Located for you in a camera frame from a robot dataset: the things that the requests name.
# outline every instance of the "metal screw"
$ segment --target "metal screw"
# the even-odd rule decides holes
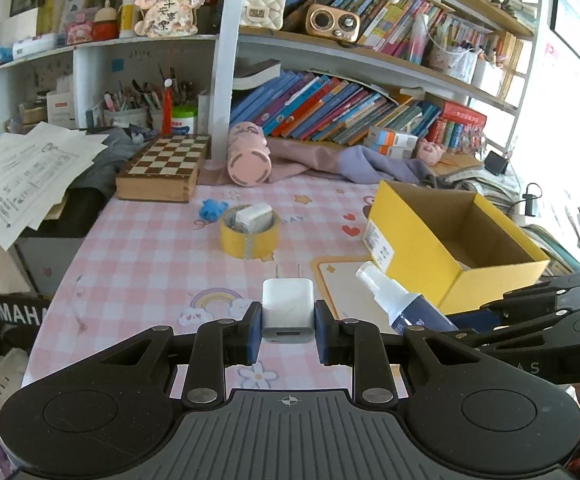
[[[390,402],[394,395],[390,390],[385,388],[368,388],[365,390],[361,396],[366,402],[372,402],[373,404],[384,404],[385,402]]]
[[[187,393],[187,400],[195,404],[207,404],[216,400],[219,394],[211,388],[195,388]]]

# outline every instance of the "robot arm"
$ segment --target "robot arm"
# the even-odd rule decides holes
[[[580,273],[511,292],[482,313],[512,326],[388,335],[335,320],[317,301],[320,361],[353,368],[351,396],[226,398],[225,367],[257,360],[260,303],[196,334],[153,327],[18,391],[1,410],[0,436],[21,465],[16,480],[571,478],[563,464],[580,412],[542,377],[580,381]],[[170,399],[180,364],[189,365],[182,398]],[[390,364],[401,365],[407,399],[397,398]]]

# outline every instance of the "white quilted handbag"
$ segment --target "white quilted handbag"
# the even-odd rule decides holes
[[[285,0],[243,0],[240,25],[280,30]]]

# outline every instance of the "chessboard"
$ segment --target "chessboard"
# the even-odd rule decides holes
[[[209,136],[164,136],[150,141],[116,177],[118,197],[189,202],[209,144]]]

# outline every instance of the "spray bottle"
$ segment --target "spray bottle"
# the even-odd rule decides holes
[[[422,294],[408,292],[374,263],[364,263],[356,271],[356,277],[374,294],[374,301],[388,314],[388,322],[397,334],[403,334],[410,325],[423,325],[437,332],[457,330]]]

